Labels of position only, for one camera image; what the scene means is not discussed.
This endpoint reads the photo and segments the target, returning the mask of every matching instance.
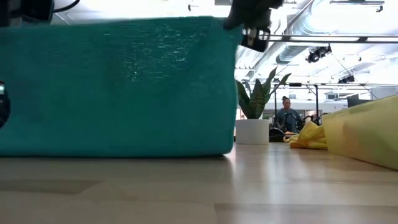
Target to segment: black cable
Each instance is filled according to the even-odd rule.
[[[64,11],[66,11],[66,10],[69,10],[69,9],[71,9],[71,8],[73,8],[73,7],[75,7],[75,6],[77,6],[77,4],[79,4],[79,2],[80,2],[80,0],[75,0],[75,2],[73,2],[73,3],[70,4],[69,6],[65,6],[65,7],[62,7],[62,8],[60,8],[60,9],[54,9],[54,13],[64,12]]]
[[[333,56],[334,56],[334,58],[336,59],[336,61],[346,70],[346,72],[348,72],[348,74],[349,75],[352,75],[353,77],[354,77],[354,75],[353,74],[351,74],[351,72],[349,72],[348,71],[348,69],[336,58],[336,56],[333,54],[333,53],[331,53]],[[375,94],[373,94],[368,88],[366,88],[365,86],[363,86],[363,88],[365,89],[365,90],[367,90],[370,94],[372,94],[372,96],[374,96],[377,100],[379,99]]]

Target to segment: snake plant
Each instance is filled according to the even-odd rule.
[[[270,72],[265,83],[261,83],[260,80],[256,79],[253,91],[249,90],[250,97],[246,92],[243,84],[236,80],[236,86],[238,88],[238,102],[244,115],[248,119],[259,119],[261,114],[266,107],[271,95],[278,89],[280,85],[285,85],[290,74],[285,75],[278,84],[271,90],[271,82],[276,75],[277,68]]]

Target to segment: exposed pipe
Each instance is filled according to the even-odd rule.
[[[319,86],[318,86],[318,89],[319,90],[339,90],[338,88],[337,88],[338,86],[330,86],[330,87],[324,87],[324,88],[320,88]],[[303,87],[289,87],[289,90],[307,90],[304,86]],[[359,86],[355,86],[355,88],[351,88],[351,87],[349,87],[349,88],[347,88],[347,89],[345,89],[346,91],[351,91],[351,90],[354,90],[354,91],[365,91],[366,93],[368,92],[367,90],[365,90],[364,88],[360,88]]]
[[[313,13],[320,7],[326,7],[330,0],[313,0],[308,2],[300,15],[296,17],[296,20],[291,21],[290,26],[285,31],[285,35],[328,35],[334,32],[338,28],[338,24],[331,21],[331,23],[325,24],[325,26],[319,25],[314,26],[313,22],[316,22],[317,18],[323,16],[322,13]],[[261,65],[265,62],[277,62],[287,64],[292,61],[294,57],[301,54],[306,50],[309,45],[289,45],[286,43],[276,43],[269,47],[268,51],[263,55],[263,58],[257,62],[254,69],[259,70]]]
[[[354,5],[359,4],[363,6],[380,6],[386,3],[385,1],[364,1],[364,0],[351,0],[351,1],[330,1],[330,4],[344,4],[344,5]]]
[[[297,88],[294,87],[294,85],[297,85],[298,83],[286,83],[284,86],[289,86],[289,85],[293,85],[293,87],[290,88]],[[356,86],[367,86],[367,87],[398,87],[398,83],[397,84],[377,84],[377,83],[299,83],[300,85],[302,85],[303,87],[301,89],[307,89],[306,86],[314,86],[314,85],[318,85],[319,89],[322,90],[323,86],[335,86],[335,87],[339,87],[339,86],[347,86],[347,87],[356,87]]]
[[[287,27],[285,29],[285,31],[283,31],[283,34],[287,34],[289,32],[289,29],[293,26],[293,24],[297,21],[297,19],[299,19],[299,17],[312,5],[312,3],[314,2],[314,0],[309,0],[309,2],[300,10],[300,12],[298,12],[293,19],[291,19],[288,23],[287,23]],[[273,43],[268,50],[263,53],[262,58],[260,60],[257,61],[257,63],[254,66],[254,69],[258,69],[265,61],[269,60],[270,58],[276,57],[277,55],[279,55],[279,53],[281,52],[282,48],[287,46],[286,43],[283,42],[275,42]]]

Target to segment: ceiling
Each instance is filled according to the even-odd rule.
[[[73,0],[56,0],[63,7]],[[285,0],[273,10],[271,31],[295,35],[398,35],[397,0],[384,0],[379,6],[331,5],[331,0]],[[187,10],[191,4],[192,12]],[[226,17],[230,0],[81,0],[77,7],[58,13],[54,24],[78,24],[110,19],[137,17],[173,17],[212,15]],[[398,46],[394,44],[332,44],[333,55],[317,63],[305,61],[309,50],[317,45],[272,44],[266,53],[238,48],[235,76],[237,79],[264,80],[279,64],[278,76],[293,73],[290,82],[336,83],[354,74],[361,83],[398,83],[396,75]],[[277,57],[288,61],[280,63]]]

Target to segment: ceiling duct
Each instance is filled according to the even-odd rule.
[[[312,0],[310,1],[298,16],[297,20],[288,26],[284,31],[284,35],[327,35],[335,31],[333,26],[315,27],[313,23],[322,16],[321,13],[314,15],[318,6],[329,4],[330,0]],[[267,52],[260,60],[256,69],[258,69],[264,62],[271,61],[274,63],[290,63],[294,57],[302,53],[309,46],[307,45],[288,45],[284,42],[276,42],[272,44]]]

